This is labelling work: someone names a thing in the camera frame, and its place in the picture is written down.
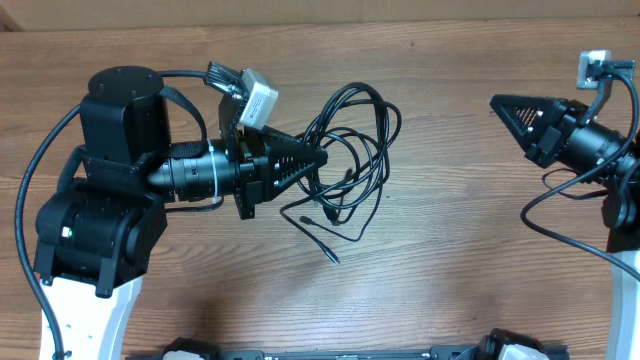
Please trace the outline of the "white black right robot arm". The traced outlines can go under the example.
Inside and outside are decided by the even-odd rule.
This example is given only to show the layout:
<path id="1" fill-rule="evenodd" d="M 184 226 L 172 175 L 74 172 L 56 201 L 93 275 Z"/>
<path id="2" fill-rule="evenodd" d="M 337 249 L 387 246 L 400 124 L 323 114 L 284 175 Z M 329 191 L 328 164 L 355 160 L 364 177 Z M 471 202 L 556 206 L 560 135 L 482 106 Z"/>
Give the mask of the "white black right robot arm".
<path id="1" fill-rule="evenodd" d="M 613 305 L 606 356 L 639 356 L 639 143 L 634 132 L 623 136 L 596 120 L 607 96 L 591 105 L 576 100 L 498 94 L 490 106 L 510 131 L 526 158 L 541 168 L 559 162 L 574 179 L 547 194 L 566 195 L 578 183 L 594 182 L 603 200 L 601 214 L 609 230 L 607 246 L 593 246 L 528 221 L 528 227 L 589 252 L 611 266 Z"/>

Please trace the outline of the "brown cardboard backboard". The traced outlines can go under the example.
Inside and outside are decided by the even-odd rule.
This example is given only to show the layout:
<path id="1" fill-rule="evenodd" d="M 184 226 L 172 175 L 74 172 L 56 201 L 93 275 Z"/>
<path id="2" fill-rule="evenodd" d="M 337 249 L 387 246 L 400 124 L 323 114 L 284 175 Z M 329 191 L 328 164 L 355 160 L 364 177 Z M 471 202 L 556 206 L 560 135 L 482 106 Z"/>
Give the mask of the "brown cardboard backboard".
<path id="1" fill-rule="evenodd" d="M 639 0 L 1 0 L 13 31 L 618 17 Z"/>

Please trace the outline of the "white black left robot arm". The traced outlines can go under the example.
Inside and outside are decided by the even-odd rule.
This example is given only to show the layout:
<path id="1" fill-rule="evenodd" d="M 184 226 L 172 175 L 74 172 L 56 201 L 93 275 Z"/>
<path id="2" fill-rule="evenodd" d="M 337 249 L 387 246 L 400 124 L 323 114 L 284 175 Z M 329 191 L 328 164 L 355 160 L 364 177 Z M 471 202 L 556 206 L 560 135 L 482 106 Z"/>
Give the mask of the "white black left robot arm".
<path id="1" fill-rule="evenodd" d="M 203 123 L 167 73 L 119 66 L 96 73 L 72 111 L 84 141 L 36 218 L 34 270 L 44 359 L 117 359 L 151 252 L 178 212 L 226 197 L 250 219 L 258 204 L 319 169 L 319 147 L 268 126 L 277 89 L 259 72 L 210 64 L 196 78 L 218 91 L 218 138 L 171 139 L 168 105 Z"/>

